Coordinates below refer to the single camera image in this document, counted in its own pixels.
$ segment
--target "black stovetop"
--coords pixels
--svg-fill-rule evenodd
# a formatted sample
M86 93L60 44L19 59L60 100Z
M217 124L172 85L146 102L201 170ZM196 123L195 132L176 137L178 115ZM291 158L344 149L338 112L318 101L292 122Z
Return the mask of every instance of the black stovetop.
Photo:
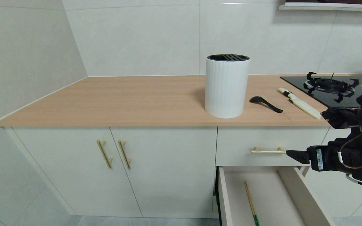
M327 107L360 107L357 98L362 95L362 76L282 76L286 82L297 87Z

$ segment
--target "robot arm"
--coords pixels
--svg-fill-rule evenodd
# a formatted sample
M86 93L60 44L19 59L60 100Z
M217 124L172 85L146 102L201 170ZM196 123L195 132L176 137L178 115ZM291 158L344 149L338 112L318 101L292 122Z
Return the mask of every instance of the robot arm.
M362 106L362 96L357 101ZM350 180L362 185L362 107L333 107L324 111L322 117L335 129L350 128L351 134L327 145L310 146L306 151L287 150L287 155L300 163L310 163L315 171L346 173L356 179L348 177Z

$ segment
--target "chopsticks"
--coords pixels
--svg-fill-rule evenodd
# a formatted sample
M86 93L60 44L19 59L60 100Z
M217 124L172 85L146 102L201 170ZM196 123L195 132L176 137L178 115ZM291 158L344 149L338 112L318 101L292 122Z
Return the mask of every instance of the chopsticks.
M247 182L246 182L246 181L244 181L244 185L245 185L245 190L246 190L246 192L247 192L248 200L249 200L249 202L250 202L252 215L253 215L254 221L255 221L255 226L260 226L260 225L259 225L258 216L256 215L255 208L254 208L254 204L253 204L253 202L252 202L250 190L248 189L248 185L247 185Z

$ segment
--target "sticker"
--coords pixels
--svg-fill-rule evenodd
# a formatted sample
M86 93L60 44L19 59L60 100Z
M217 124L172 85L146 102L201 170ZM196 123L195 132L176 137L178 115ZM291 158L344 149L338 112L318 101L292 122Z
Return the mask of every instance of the sticker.
M323 170L322 151L316 149L316 158L318 159L318 169Z

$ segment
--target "floor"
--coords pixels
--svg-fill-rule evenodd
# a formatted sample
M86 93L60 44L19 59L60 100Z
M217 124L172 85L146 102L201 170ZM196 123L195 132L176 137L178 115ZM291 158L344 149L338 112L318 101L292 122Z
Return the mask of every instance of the floor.
M362 217L333 218L336 226L362 226ZM84 216L78 226L219 226L218 219Z

